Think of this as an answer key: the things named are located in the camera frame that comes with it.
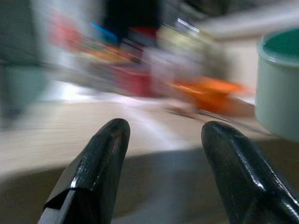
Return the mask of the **red box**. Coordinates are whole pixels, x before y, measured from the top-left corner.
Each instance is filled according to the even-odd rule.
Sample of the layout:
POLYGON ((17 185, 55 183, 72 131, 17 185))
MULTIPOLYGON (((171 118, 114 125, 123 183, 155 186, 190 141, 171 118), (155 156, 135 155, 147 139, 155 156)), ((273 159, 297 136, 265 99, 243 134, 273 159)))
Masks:
POLYGON ((143 69, 123 69, 119 73, 121 89, 128 95, 137 97, 150 97, 151 73, 143 69))

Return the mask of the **pale green cup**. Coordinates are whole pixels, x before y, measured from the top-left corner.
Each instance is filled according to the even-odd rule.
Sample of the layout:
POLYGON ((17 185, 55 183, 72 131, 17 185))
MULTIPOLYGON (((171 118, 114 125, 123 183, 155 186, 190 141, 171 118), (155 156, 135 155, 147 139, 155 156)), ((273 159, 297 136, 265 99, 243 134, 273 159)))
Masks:
POLYGON ((270 133, 299 142, 299 28, 258 43, 255 116, 270 133))

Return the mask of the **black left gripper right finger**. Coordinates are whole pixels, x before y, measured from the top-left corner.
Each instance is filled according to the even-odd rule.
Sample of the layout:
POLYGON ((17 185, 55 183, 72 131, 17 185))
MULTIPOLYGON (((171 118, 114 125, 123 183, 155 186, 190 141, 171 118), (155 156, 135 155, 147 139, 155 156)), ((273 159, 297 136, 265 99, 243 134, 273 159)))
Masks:
POLYGON ((230 224, 299 224, 299 198, 249 138, 209 121, 201 142, 230 224))

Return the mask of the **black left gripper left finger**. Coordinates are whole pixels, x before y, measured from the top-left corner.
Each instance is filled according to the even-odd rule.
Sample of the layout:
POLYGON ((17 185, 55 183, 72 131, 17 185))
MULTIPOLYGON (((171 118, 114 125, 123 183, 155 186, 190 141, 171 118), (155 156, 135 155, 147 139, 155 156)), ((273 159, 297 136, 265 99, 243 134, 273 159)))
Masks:
POLYGON ((37 224, 111 224, 129 123, 107 122, 65 168, 37 224))

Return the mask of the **orange bowl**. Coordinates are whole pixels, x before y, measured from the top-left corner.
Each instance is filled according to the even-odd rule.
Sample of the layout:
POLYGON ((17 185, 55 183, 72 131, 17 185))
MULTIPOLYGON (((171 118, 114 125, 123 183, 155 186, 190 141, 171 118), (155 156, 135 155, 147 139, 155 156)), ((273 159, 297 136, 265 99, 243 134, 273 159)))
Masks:
POLYGON ((175 81, 169 85, 195 109, 221 115, 237 114, 237 96, 246 95, 247 87, 215 78, 200 77, 192 81, 175 81))

